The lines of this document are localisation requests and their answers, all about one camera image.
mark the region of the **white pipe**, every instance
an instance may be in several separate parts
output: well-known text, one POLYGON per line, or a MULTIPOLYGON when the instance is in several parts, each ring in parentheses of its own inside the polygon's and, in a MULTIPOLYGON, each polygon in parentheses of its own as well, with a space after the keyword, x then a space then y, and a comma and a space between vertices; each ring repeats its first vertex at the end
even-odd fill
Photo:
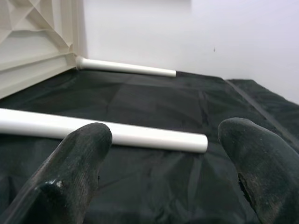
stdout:
POLYGON ((0 108, 0 133, 5 134, 63 139, 76 129, 94 122, 110 128, 112 143, 116 145, 197 153, 204 153, 207 149, 207 137, 203 134, 0 108))
POLYGON ((107 71, 138 73, 144 75, 168 76, 168 77, 175 77, 177 74, 175 70, 159 69, 159 68, 116 63, 116 62, 91 60, 91 59, 83 58, 81 56, 77 56, 76 64, 79 70, 80 69, 107 70, 107 71))

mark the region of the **white plastic panel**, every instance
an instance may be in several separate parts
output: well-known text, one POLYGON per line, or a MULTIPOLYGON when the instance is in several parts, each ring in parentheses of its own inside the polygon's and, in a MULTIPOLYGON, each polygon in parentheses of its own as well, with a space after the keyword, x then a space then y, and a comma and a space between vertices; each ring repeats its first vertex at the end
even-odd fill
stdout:
POLYGON ((0 98, 75 67, 76 5, 77 0, 0 1, 0 98))

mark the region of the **tarp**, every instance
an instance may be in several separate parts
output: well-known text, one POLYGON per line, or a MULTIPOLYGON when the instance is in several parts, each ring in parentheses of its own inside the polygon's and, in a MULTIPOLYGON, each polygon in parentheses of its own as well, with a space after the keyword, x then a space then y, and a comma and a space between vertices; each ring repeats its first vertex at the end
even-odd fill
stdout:
MULTIPOLYGON (((0 107, 207 135, 205 154, 112 146, 86 224, 259 223, 217 127, 248 118, 292 147, 299 130, 299 107, 253 81, 182 72, 171 78, 70 70, 0 100, 0 107)), ((0 214, 59 142, 0 135, 0 214)))

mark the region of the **white wall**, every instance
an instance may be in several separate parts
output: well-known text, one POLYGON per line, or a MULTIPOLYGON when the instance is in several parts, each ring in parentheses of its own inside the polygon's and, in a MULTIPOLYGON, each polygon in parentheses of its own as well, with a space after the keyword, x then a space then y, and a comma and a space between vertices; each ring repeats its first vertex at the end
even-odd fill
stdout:
POLYGON ((299 104, 298 0, 85 0, 87 56, 250 78, 299 104))

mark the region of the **white pvc pipe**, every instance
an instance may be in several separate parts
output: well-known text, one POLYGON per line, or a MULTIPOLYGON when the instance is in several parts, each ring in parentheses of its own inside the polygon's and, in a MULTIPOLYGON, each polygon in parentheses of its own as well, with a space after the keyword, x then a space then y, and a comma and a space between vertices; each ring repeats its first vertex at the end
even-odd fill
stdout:
POLYGON ((76 64, 79 70, 80 69, 107 70, 107 71, 138 73, 144 75, 168 76, 168 77, 175 77, 177 74, 175 70, 159 69, 159 68, 116 63, 116 62, 91 60, 91 59, 83 58, 81 56, 77 56, 76 64))
POLYGON ((0 133, 6 134, 63 139, 76 129, 94 122, 110 128, 112 143, 116 145, 197 153, 204 153, 207 149, 207 137, 203 134, 0 108, 0 133))

